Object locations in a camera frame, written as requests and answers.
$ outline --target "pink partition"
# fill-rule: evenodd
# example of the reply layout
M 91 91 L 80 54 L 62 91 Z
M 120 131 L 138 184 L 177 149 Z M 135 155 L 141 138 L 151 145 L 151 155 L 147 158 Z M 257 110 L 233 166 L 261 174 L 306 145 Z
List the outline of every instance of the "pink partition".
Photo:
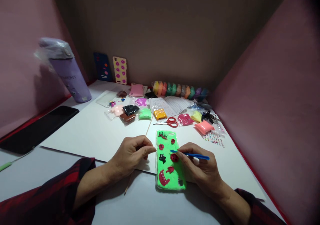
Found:
M 41 37 L 65 40 L 77 51 L 54 0 L 0 0 L 0 137 L 68 94 L 34 52 Z
M 210 102 L 289 221 L 320 205 L 320 42 L 311 0 L 284 0 Z

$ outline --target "person's hand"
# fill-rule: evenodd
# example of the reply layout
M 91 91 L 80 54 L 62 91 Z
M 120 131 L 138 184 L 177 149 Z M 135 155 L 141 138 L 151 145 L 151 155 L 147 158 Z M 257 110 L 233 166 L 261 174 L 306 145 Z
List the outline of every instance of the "person's hand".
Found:
M 208 156 L 210 160 L 199 159 L 199 164 L 195 165 L 193 157 L 186 156 L 183 153 L 201 154 Z M 197 185 L 208 197 L 217 201 L 228 196 L 227 189 L 225 189 L 226 184 L 220 177 L 213 153 L 189 142 L 178 149 L 177 156 L 190 171 Z
M 113 158 L 105 164 L 105 176 L 115 183 L 130 175 L 140 160 L 156 152 L 151 141 L 145 136 L 126 137 Z

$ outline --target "green clay phone case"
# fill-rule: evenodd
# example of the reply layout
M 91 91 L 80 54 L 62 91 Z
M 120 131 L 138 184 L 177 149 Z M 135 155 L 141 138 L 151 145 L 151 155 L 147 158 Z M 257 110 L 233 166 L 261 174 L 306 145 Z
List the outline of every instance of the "green clay phone case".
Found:
M 166 190 L 186 189 L 186 179 L 180 159 L 170 150 L 179 148 L 176 133 L 157 131 L 157 187 Z

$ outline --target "person's left hand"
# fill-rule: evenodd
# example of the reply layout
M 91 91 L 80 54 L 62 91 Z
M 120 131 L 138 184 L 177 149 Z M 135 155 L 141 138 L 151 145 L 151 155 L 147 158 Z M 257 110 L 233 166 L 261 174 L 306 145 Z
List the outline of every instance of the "person's left hand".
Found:
M 147 160 L 148 154 L 156 151 L 145 135 L 126 137 L 113 158 L 104 165 L 105 176 L 115 183 L 130 175 L 142 158 Z

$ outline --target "wooden stick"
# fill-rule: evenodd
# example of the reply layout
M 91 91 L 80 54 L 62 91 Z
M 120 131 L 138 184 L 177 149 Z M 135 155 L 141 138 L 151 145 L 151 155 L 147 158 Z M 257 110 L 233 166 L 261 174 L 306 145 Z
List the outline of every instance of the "wooden stick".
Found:
M 148 134 L 148 131 L 149 131 L 149 128 L 150 128 L 150 125 L 151 125 L 152 119 L 153 119 L 153 116 L 151 117 L 150 124 L 149 124 L 148 130 L 147 130 L 147 132 L 146 132 L 146 136 L 147 136 L 147 134 Z M 129 182 L 128 182 L 128 185 L 127 185 L 127 188 L 126 188 L 126 190 L 124 191 L 124 196 L 126 195 L 126 193 L 127 193 L 127 191 L 128 191 L 128 188 L 129 188 L 130 182 L 131 182 L 131 180 L 132 180 L 133 172 L 132 172 L 132 174 L 130 175 Z

